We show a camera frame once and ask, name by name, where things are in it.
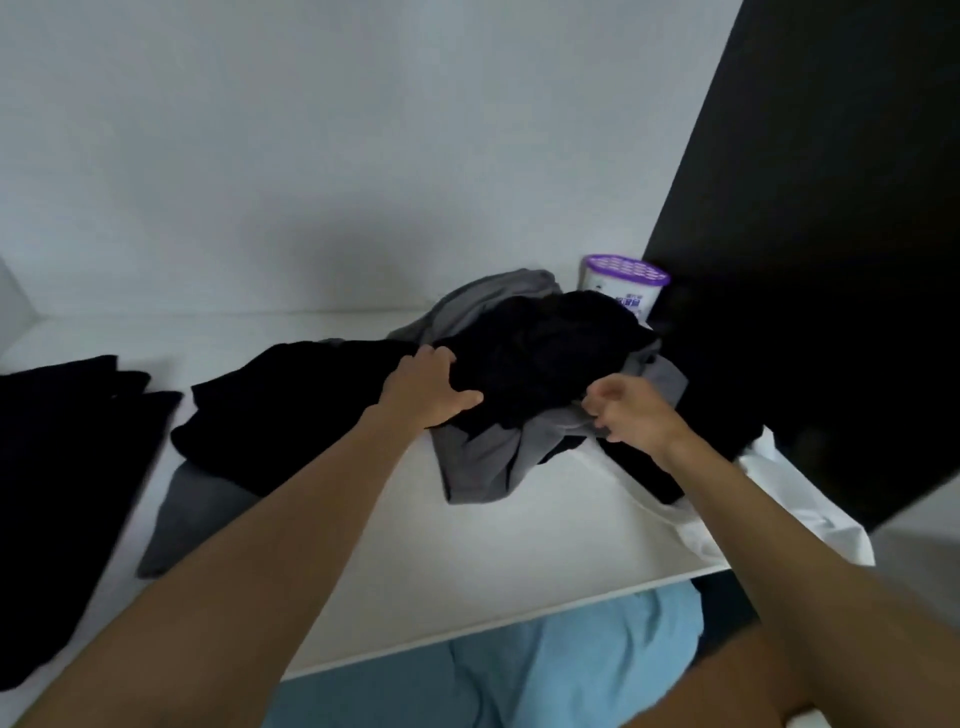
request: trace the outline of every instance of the forearm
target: forearm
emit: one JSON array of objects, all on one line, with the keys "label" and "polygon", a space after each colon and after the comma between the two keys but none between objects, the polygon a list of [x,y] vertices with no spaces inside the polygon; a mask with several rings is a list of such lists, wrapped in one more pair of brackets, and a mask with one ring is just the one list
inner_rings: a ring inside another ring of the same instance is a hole
[{"label": "forearm", "polygon": [[418,433],[369,408],[343,439],[148,588],[21,725],[258,725]]},{"label": "forearm", "polygon": [[663,464],[835,728],[952,724],[960,640],[949,628],[840,558],[700,438],[679,438]]}]

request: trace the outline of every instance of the light blue fabric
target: light blue fabric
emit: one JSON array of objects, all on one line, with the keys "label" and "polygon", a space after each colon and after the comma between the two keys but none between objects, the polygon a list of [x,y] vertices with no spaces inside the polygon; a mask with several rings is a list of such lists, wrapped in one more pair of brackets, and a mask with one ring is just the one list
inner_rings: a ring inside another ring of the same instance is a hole
[{"label": "light blue fabric", "polygon": [[281,683],[265,728],[616,728],[703,632],[689,582]]}]

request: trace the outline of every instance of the white shelf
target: white shelf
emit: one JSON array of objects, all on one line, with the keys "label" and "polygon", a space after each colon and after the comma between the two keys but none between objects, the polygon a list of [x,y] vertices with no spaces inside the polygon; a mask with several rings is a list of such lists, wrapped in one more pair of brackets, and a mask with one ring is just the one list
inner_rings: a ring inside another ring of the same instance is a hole
[{"label": "white shelf", "polygon": [[[116,353],[124,368],[154,375],[152,388],[186,392],[273,344],[379,338],[417,315],[49,319],[0,357],[0,372]],[[175,423],[193,412],[188,395]],[[163,448],[74,640],[14,691],[22,699],[39,693],[142,589],[134,570],[181,460],[169,443]],[[503,501],[450,506],[424,436],[402,459],[287,677],[720,568],[687,550],[612,478],[569,453],[534,468]],[[3,707],[10,697],[3,695]]]}]

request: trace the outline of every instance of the left hand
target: left hand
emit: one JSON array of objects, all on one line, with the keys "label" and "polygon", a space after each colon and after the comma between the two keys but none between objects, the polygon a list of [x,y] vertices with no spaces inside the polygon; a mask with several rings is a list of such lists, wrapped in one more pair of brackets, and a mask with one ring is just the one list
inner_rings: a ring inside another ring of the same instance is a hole
[{"label": "left hand", "polygon": [[417,429],[441,425],[483,401],[475,390],[456,392],[450,386],[450,365],[456,356],[447,347],[422,346],[404,356],[383,383],[379,406]]}]

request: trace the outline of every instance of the purple lid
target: purple lid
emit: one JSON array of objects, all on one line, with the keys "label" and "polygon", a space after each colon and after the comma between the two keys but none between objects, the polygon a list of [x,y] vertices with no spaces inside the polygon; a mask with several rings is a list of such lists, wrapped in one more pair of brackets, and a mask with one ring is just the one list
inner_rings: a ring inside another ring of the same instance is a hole
[{"label": "purple lid", "polygon": [[623,255],[588,255],[584,263],[595,273],[634,283],[664,286],[670,282],[670,274],[664,273],[656,265]]}]

